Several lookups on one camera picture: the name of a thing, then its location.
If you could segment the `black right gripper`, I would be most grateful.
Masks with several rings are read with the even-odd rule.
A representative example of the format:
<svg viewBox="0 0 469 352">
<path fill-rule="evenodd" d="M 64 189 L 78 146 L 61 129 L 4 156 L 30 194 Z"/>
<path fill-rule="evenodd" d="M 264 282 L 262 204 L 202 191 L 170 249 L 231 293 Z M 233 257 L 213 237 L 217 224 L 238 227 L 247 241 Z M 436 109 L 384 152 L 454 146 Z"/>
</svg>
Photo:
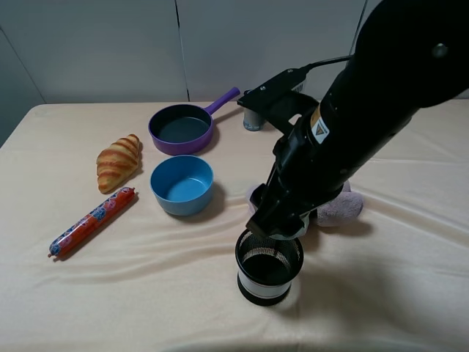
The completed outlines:
<svg viewBox="0 0 469 352">
<path fill-rule="evenodd" d="M 286 241 L 306 234 L 310 213 L 319 206 L 319 194 L 263 183 L 248 195 L 248 203 L 251 217 L 246 229 L 260 238 Z"/>
</svg>

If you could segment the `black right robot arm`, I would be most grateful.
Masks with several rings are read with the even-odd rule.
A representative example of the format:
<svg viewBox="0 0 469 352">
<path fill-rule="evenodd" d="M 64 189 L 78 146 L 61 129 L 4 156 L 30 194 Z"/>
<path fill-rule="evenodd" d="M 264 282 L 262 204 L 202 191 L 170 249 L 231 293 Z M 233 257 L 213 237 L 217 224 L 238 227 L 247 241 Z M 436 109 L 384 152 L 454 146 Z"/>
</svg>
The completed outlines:
<svg viewBox="0 0 469 352">
<path fill-rule="evenodd" d="M 382 1 L 343 62 L 321 101 L 294 91 L 312 65 L 285 70 L 239 99 L 281 132 L 269 178 L 251 195 L 253 234 L 296 236 L 418 110 L 468 88 L 468 3 Z"/>
</svg>

